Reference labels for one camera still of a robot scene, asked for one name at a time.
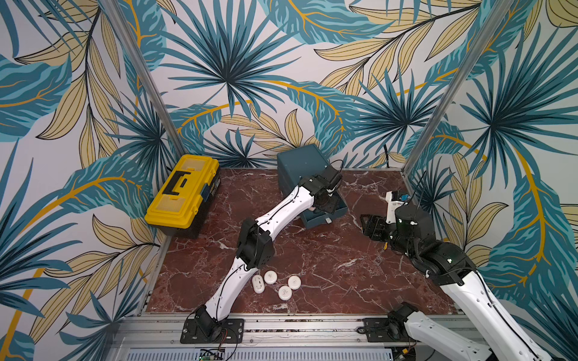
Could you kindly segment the teal drawer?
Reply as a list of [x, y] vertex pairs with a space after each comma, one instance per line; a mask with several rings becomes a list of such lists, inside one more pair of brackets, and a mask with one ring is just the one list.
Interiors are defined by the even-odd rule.
[[335, 212], [332, 214], [317, 209], [314, 211], [305, 210], [300, 214], [300, 219], [307, 230], [320, 225], [331, 224], [336, 219], [341, 218], [348, 213], [348, 206], [341, 195], [336, 194], [335, 197], [339, 202], [337, 203]]

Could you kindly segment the teal drawer cabinet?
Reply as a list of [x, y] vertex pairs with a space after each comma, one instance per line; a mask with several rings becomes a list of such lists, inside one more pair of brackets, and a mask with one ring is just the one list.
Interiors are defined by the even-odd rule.
[[328, 159], [314, 144], [298, 147], [277, 155], [278, 187], [288, 196], [302, 178], [321, 174]]

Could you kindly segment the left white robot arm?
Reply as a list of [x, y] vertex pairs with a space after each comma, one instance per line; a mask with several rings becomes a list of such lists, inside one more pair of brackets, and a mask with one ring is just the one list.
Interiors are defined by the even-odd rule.
[[214, 295], [194, 311], [194, 325], [206, 338], [212, 341], [221, 335], [223, 320], [229, 316], [233, 303], [258, 269], [273, 258], [275, 238], [288, 224], [310, 208], [335, 212], [342, 179], [341, 172], [333, 168], [306, 177], [271, 211], [243, 221], [230, 271]]

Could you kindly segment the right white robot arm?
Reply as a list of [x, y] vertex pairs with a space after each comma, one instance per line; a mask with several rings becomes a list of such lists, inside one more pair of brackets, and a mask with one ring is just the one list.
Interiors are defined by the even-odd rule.
[[440, 325], [408, 302], [388, 315], [391, 338], [407, 335], [450, 360], [551, 360], [491, 292], [476, 265], [457, 245], [436, 237], [429, 213], [391, 201], [385, 217], [361, 215], [365, 236], [385, 242], [449, 296], [483, 337], [476, 343]]

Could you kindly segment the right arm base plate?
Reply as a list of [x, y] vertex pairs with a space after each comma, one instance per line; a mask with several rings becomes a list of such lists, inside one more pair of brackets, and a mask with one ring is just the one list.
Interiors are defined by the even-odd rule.
[[409, 344], [418, 341], [406, 331], [402, 321], [389, 318], [364, 318], [363, 325], [356, 332], [365, 335], [369, 343], [377, 342], [406, 342]]

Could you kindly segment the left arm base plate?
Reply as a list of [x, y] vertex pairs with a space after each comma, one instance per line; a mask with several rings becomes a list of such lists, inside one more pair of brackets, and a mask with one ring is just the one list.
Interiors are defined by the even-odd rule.
[[204, 323], [196, 319], [185, 321], [181, 344], [236, 344], [243, 340], [245, 320], [225, 319], [220, 323]]

